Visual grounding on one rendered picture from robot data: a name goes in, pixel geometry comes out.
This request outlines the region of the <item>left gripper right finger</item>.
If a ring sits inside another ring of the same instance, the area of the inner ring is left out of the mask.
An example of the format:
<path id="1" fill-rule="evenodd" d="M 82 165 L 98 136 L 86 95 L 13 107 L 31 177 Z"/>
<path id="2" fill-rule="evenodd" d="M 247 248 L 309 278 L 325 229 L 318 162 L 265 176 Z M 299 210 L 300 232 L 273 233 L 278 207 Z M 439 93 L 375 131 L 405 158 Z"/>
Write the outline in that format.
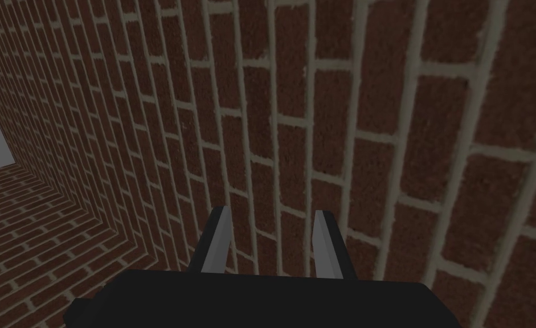
<path id="1" fill-rule="evenodd" d="M 357 279 L 353 263 L 332 212 L 315 211 L 312 248 L 316 277 Z"/>

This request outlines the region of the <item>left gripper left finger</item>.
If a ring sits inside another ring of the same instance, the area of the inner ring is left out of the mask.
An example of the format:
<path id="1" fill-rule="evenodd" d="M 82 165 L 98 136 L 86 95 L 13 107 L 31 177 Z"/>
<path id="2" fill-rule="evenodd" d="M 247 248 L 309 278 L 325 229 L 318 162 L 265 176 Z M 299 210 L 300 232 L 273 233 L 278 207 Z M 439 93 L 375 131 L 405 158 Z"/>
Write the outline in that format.
<path id="1" fill-rule="evenodd" d="M 187 267 L 190 273 L 224 273 L 232 241 L 232 211 L 214 207 Z"/>

